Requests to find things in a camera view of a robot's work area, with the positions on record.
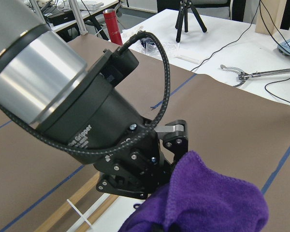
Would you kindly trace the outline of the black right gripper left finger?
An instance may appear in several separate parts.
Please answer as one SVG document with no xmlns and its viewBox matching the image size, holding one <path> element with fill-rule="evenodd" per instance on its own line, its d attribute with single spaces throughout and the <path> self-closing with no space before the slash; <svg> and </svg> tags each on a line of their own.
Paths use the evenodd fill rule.
<svg viewBox="0 0 290 232">
<path fill-rule="evenodd" d="M 133 149 L 107 153 L 95 163 L 102 175 L 102 191 L 119 196 L 146 199 L 160 181 L 160 152 L 155 149 Z"/>
</svg>

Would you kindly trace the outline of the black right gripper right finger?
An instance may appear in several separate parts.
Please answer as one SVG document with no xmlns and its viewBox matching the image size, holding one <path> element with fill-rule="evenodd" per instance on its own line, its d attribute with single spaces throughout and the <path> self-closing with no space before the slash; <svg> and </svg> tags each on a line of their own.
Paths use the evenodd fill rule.
<svg viewBox="0 0 290 232">
<path fill-rule="evenodd" d="M 172 166 L 188 152 L 188 126 L 185 120 L 175 120 L 164 126 L 156 126 L 158 138 L 162 140 L 164 148 L 174 154 Z"/>
</svg>

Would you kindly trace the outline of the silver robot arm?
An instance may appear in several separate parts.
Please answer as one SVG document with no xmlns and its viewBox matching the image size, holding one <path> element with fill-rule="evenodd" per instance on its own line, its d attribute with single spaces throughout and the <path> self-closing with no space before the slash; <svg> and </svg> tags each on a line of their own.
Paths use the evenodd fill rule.
<svg viewBox="0 0 290 232">
<path fill-rule="evenodd" d="M 129 47 L 150 38 L 164 66 L 164 96 L 147 119 L 116 91 L 138 66 Z M 170 65 L 155 35 L 140 31 L 89 67 L 18 0 L 0 0 L 0 109 L 38 140 L 101 173 L 97 190 L 146 199 L 170 181 L 188 150 L 183 120 L 159 126 L 170 98 Z"/>
</svg>

